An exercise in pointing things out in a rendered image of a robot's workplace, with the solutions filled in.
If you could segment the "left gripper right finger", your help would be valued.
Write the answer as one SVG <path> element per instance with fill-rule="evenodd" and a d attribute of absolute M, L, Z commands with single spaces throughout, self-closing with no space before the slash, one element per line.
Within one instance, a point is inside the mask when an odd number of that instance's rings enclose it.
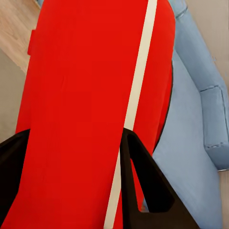
<path fill-rule="evenodd" d="M 131 159 L 149 209 L 138 210 Z M 138 135 L 123 128 L 120 143 L 123 229 L 200 229 Z"/>

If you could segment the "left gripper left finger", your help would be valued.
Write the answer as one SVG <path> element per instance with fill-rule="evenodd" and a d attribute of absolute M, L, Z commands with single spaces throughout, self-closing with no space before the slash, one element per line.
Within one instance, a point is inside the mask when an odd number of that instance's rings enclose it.
<path fill-rule="evenodd" d="M 30 129 L 0 143 L 0 228 L 17 196 Z"/>

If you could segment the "radio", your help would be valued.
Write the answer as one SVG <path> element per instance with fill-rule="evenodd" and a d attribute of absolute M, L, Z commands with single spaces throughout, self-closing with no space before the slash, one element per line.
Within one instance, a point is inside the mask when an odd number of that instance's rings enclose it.
<path fill-rule="evenodd" d="M 153 156 L 171 103 L 175 34 L 168 0 L 43 0 L 15 131 L 30 136 L 0 229 L 123 229 L 123 128 Z"/>

